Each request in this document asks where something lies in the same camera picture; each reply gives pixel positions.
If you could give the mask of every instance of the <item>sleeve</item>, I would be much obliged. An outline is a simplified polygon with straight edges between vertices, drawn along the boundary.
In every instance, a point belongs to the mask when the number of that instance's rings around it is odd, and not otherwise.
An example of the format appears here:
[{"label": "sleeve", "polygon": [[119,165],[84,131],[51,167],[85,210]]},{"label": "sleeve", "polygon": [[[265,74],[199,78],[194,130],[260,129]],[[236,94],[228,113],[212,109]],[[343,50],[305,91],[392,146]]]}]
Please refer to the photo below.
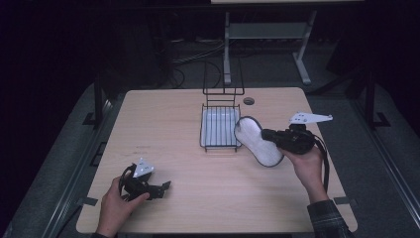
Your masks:
[{"label": "sleeve", "polygon": [[353,238],[346,221],[332,200],[308,205],[308,212],[317,238]]},{"label": "sleeve", "polygon": [[90,238],[108,238],[104,235],[98,234],[98,233],[93,233]]}]

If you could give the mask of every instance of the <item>black wire rack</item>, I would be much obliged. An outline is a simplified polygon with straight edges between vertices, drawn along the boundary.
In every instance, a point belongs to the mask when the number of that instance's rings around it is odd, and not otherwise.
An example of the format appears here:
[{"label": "black wire rack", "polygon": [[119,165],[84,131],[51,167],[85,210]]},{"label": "black wire rack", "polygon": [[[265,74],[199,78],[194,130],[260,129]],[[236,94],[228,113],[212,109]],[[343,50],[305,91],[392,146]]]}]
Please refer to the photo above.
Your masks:
[{"label": "black wire rack", "polygon": [[238,59],[238,73],[232,74],[227,83],[220,83],[221,75],[216,83],[209,79],[207,62],[204,66],[203,94],[206,102],[202,106],[200,145],[208,149],[233,148],[241,146],[235,137],[235,125],[241,117],[240,105],[236,105],[236,96],[244,95],[241,60]]}]

